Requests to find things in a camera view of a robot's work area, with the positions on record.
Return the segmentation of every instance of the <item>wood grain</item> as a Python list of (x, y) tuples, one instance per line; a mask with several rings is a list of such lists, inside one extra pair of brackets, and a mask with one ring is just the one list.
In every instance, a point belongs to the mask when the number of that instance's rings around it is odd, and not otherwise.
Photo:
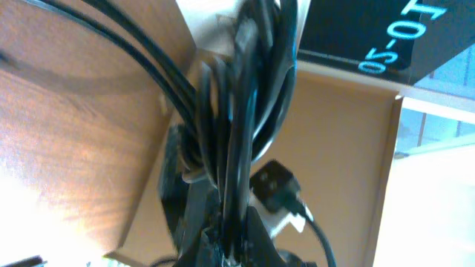
[[(91, 7), (65, 2), (144, 51)], [(196, 48), (175, 1), (114, 2), (187, 68)], [(0, 32), (2, 254), (114, 250), (168, 125), (160, 88), (109, 41), (21, 1), (0, 1)]]

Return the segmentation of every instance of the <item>wooden desk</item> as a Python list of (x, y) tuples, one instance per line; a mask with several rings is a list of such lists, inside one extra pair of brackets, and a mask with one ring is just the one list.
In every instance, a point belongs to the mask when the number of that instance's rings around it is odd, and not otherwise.
[[(175, 1), (114, 2), (187, 68), (195, 45)], [(168, 125), (160, 88), (108, 40), (24, 2), (0, 1), (0, 32), (0, 265), (114, 250)]]

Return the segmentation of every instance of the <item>digital display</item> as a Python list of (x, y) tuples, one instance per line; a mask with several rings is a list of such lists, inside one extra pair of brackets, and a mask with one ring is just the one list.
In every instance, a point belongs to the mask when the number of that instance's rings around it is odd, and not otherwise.
[(298, 59), (413, 85), (474, 43), (474, 11), (457, 0), (312, 1)]

